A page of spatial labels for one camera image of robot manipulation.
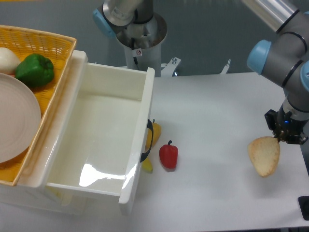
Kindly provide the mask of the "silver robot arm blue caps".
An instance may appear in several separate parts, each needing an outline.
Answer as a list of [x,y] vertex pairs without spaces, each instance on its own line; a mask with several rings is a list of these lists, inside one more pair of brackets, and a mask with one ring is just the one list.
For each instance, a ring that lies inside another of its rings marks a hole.
[[[265,114],[268,128],[278,141],[304,144],[303,128],[309,120],[309,15],[287,0],[246,0],[244,4],[278,34],[276,42],[259,41],[247,66],[286,92],[278,111]],[[161,75],[161,44],[167,34],[165,20],[153,10],[151,0],[106,0],[93,20],[107,37],[116,38],[130,69],[153,68]]]

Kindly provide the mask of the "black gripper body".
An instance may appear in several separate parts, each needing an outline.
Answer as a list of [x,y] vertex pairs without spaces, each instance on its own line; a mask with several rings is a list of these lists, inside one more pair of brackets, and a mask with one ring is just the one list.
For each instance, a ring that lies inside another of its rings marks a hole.
[[283,109],[277,112],[270,109],[264,114],[268,128],[272,132],[282,131],[284,133],[282,138],[286,143],[294,143],[298,135],[305,136],[303,132],[305,121],[293,119],[292,115],[291,111],[285,113]]

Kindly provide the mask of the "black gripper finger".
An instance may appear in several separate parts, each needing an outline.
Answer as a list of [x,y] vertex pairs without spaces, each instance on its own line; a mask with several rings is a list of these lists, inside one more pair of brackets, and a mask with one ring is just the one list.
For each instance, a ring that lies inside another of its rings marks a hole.
[[294,144],[303,145],[308,140],[307,136],[298,135],[295,137]]
[[282,131],[273,132],[273,135],[274,135],[274,138],[276,138],[278,140],[278,142],[283,142],[284,141],[284,139],[282,138],[284,133]]

